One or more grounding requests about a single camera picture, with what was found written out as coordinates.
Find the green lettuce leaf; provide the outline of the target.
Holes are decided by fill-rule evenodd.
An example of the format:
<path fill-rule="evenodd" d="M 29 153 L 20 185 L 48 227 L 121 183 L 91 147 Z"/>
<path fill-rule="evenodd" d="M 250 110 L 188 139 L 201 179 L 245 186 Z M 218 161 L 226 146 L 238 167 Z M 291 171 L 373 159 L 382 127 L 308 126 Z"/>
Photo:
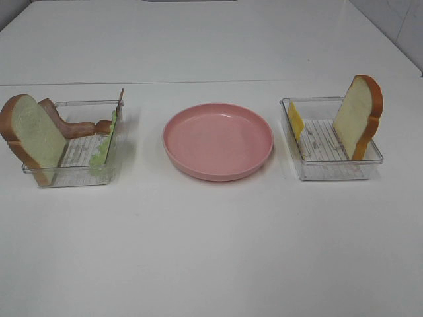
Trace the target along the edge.
<path fill-rule="evenodd" d="M 100 176 L 100 174 L 103 173 L 113 133 L 114 129 L 110 135 L 95 134 L 95 137 L 100 137 L 100 143 L 95 146 L 95 152 L 91 155 L 89 160 L 90 174 L 93 176 Z"/>

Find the long bacon strip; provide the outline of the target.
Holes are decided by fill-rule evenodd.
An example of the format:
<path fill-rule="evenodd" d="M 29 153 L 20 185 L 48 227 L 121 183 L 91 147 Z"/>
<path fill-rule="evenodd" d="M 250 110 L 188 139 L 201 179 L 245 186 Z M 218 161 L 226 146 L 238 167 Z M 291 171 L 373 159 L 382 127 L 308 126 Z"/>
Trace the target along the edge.
<path fill-rule="evenodd" d="M 95 125 L 93 122 L 69 123 L 63 120 L 56 110 L 54 103 L 49 98 L 39 101 L 38 104 L 43 107 L 66 139 L 76 139 L 95 134 Z"/>

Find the bread slice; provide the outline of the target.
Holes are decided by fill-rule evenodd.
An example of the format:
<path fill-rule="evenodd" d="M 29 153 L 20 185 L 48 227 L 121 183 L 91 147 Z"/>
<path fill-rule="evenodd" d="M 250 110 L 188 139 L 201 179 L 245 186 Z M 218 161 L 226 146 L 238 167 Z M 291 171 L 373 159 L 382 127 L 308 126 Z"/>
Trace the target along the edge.
<path fill-rule="evenodd" d="M 362 160 L 379 127 L 383 95 L 368 75 L 356 75 L 333 122 L 333 128 L 350 160 Z"/>
<path fill-rule="evenodd" d="M 10 98 L 1 110 L 1 136 L 28 168 L 59 166 L 67 140 L 54 121 L 27 94 Z"/>

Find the pink round plate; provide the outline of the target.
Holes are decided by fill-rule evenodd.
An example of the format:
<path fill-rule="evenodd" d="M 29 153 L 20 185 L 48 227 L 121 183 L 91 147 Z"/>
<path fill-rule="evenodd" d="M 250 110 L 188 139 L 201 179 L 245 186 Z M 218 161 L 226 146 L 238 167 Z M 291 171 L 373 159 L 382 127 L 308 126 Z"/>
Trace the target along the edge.
<path fill-rule="evenodd" d="M 163 129 L 163 145 L 182 172 L 226 182 L 260 169 L 272 152 L 274 138 L 267 121 L 252 110 L 209 103 L 173 116 Z"/>

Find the yellow cheese slice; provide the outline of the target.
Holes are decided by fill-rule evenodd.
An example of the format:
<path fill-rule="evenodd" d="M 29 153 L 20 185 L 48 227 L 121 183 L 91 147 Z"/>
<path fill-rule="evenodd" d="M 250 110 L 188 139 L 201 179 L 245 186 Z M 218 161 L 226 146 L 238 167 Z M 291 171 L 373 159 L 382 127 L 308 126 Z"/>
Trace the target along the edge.
<path fill-rule="evenodd" d="M 291 101 L 289 103 L 288 108 L 288 119 L 293 129 L 293 133 L 297 142 L 301 140 L 301 134 L 305 127 L 303 123 L 303 118 L 301 117 L 300 113 L 298 112 L 295 103 Z"/>

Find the right clear plastic tray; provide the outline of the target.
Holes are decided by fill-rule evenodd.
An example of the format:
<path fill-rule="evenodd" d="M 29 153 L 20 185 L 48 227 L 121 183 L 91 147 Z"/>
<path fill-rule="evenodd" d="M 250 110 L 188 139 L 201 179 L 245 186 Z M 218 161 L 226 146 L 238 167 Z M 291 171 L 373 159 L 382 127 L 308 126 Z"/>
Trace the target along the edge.
<path fill-rule="evenodd" d="M 363 160 L 348 160 L 332 127 L 342 100 L 340 96 L 280 100 L 282 128 L 300 180 L 367 180 L 383 163 L 383 155 L 373 141 L 367 146 Z M 295 138 L 288 118 L 291 103 L 305 124 L 299 139 Z"/>

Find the clear plastic tray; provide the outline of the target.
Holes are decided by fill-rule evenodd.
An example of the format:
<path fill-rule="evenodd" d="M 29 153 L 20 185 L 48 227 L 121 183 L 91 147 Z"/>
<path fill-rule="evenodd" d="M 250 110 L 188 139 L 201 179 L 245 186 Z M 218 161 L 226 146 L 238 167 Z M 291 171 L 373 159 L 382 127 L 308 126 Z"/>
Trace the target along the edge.
<path fill-rule="evenodd" d="M 112 112 L 116 109 L 118 100 L 56 102 L 54 105 L 61 118 L 69 123 L 97 123 L 100 120 L 112 119 Z M 32 169 L 22 165 L 22 171 L 25 174 L 33 175 L 33 177 L 47 176 L 50 183 L 45 188 L 109 184 L 114 178 L 115 171 L 117 171 L 118 152 L 121 142 L 125 139 L 122 125 L 121 109 L 114 128 L 106 164 L 100 176 L 91 175 L 89 166 L 89 160 L 95 152 L 95 146 L 100 143 L 100 137 L 95 137 L 95 134 L 67 140 L 58 167 Z"/>
<path fill-rule="evenodd" d="M 342 100 L 340 96 L 280 100 L 282 128 L 300 180 L 367 180 L 383 163 L 383 155 L 373 141 L 367 146 L 363 160 L 348 160 L 332 127 Z M 288 118 L 291 103 L 305 124 L 299 139 L 295 138 Z"/>

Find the left clear plastic tray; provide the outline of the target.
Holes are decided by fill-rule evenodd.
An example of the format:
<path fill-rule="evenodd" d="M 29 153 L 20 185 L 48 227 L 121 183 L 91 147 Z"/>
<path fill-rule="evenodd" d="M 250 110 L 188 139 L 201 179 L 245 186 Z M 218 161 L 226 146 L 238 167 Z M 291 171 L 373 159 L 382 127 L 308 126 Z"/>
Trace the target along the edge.
<path fill-rule="evenodd" d="M 118 100 L 56 102 L 54 105 L 61 118 L 69 123 L 97 123 L 100 120 L 112 119 L 112 112 L 116 109 Z M 114 178 L 115 171 L 117 171 L 118 152 L 121 142 L 125 139 L 122 125 L 121 109 L 114 128 L 106 164 L 100 176 L 91 175 L 89 166 L 89 160 L 95 152 L 95 146 L 100 143 L 100 137 L 95 137 L 95 134 L 67 140 L 58 167 L 32 169 L 22 165 L 22 171 L 25 174 L 33 175 L 33 177 L 47 176 L 50 183 L 45 188 L 109 184 Z"/>

